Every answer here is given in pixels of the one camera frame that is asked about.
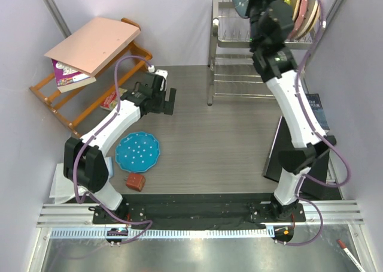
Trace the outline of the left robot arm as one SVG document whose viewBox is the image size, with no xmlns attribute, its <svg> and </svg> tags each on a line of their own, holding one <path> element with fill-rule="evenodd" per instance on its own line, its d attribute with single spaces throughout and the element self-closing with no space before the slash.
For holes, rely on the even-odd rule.
<svg viewBox="0 0 383 272">
<path fill-rule="evenodd" d="M 72 182 L 75 196 L 84 187 L 89 195 L 107 208 L 107 217 L 114 223 L 127 218 L 122 195 L 108 180 L 105 156 L 122 133 L 148 113 L 171 115 L 176 89 L 167 94 L 168 72 L 158 69 L 144 75 L 131 90 L 120 95 L 120 102 L 91 131 L 81 138 L 71 137 L 65 143 L 63 175 Z"/>
</svg>

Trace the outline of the metal dish rack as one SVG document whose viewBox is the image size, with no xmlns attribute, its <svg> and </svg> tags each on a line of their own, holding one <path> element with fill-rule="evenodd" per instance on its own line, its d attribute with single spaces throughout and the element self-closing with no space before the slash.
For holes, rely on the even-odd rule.
<svg viewBox="0 0 383 272">
<path fill-rule="evenodd" d="M 292 52 L 309 49 L 315 38 L 314 27 L 299 40 L 287 40 Z M 231 0 L 212 0 L 208 67 L 210 79 L 207 104 L 219 96 L 272 99 L 252 65 L 249 51 L 248 21 L 239 17 Z"/>
</svg>

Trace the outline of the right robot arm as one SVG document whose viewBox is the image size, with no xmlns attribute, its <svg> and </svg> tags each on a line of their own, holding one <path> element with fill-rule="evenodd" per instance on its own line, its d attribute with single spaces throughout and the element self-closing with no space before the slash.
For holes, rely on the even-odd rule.
<svg viewBox="0 0 383 272">
<path fill-rule="evenodd" d="M 290 217 L 299 202 L 302 176 L 336 144 L 327 136 L 309 105 L 297 75 L 297 64 L 285 41 L 294 28 L 293 10 L 283 0 L 248 0 L 253 65 L 276 98 L 290 131 L 292 149 L 282 150 L 278 186 L 270 199 L 271 216 Z"/>
</svg>

